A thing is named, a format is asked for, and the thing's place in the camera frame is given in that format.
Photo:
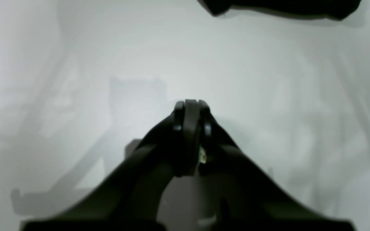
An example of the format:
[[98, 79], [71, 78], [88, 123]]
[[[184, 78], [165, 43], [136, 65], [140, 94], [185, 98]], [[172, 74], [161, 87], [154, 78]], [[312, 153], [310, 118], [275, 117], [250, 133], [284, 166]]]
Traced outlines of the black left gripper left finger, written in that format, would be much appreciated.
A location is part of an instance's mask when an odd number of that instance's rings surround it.
[[24, 231], [164, 231], [156, 221], [174, 177], [192, 176], [199, 162], [201, 101], [178, 101], [134, 152], [92, 193], [65, 212], [29, 221]]

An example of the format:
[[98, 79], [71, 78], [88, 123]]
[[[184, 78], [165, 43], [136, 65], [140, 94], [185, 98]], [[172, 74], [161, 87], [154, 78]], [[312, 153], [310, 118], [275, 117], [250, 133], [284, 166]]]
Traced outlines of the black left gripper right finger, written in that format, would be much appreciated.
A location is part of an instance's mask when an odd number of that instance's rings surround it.
[[351, 222], [329, 219], [282, 190], [200, 106], [198, 172], [218, 220], [213, 231], [353, 231]]

